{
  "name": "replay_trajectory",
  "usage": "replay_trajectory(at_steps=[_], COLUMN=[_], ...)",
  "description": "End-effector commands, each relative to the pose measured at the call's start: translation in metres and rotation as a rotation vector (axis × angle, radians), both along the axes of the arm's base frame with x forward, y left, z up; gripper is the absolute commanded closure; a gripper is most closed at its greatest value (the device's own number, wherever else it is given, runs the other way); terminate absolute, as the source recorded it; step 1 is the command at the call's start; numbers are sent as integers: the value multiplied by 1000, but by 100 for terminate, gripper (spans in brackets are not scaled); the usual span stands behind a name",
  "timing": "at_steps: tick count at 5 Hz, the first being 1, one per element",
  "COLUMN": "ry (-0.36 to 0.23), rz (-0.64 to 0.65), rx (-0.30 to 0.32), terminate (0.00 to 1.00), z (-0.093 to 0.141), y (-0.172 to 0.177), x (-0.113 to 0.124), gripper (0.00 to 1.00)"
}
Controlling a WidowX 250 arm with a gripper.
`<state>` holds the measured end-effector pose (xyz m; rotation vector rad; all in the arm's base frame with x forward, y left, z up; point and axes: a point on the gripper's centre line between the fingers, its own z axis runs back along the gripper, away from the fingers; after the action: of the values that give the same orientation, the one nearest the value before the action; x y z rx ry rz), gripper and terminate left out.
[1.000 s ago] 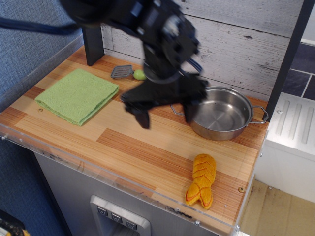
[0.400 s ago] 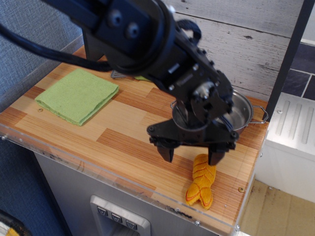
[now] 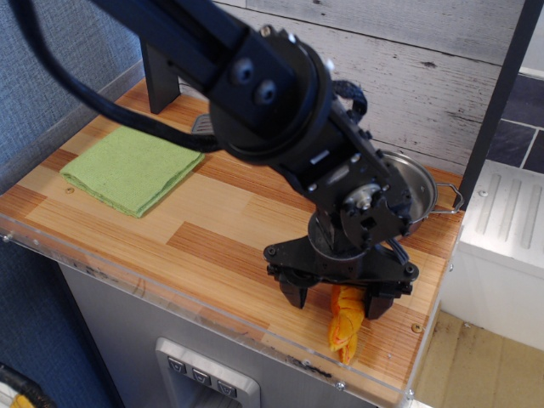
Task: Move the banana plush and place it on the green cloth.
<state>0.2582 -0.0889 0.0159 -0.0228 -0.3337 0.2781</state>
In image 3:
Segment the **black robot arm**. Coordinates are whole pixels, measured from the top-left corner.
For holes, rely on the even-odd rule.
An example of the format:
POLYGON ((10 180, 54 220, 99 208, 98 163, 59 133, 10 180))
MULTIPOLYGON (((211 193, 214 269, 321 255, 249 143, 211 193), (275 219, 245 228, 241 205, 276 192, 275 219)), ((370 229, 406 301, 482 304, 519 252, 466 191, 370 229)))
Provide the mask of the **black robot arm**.
POLYGON ((418 269, 398 238, 412 195, 337 96, 320 56, 285 31, 250 26, 210 1, 103 1, 210 103, 221 149, 267 166, 315 204, 308 234, 268 246, 268 271, 295 307, 319 283, 365 290, 381 317, 411 292, 418 269))

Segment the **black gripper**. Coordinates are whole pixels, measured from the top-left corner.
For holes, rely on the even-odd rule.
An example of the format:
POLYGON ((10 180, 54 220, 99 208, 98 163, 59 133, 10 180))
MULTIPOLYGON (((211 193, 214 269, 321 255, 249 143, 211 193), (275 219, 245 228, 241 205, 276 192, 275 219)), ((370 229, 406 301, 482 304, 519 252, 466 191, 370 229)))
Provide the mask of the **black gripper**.
POLYGON ((419 268, 407 254, 396 253, 402 246, 389 249, 380 244, 362 252, 351 248, 336 253, 327 244, 309 236, 267 246, 263 251, 268 273, 279 282, 280 290, 293 307, 303 309, 309 288, 323 284, 366 289, 365 317, 377 320, 394 303, 394 298, 410 294, 419 268))

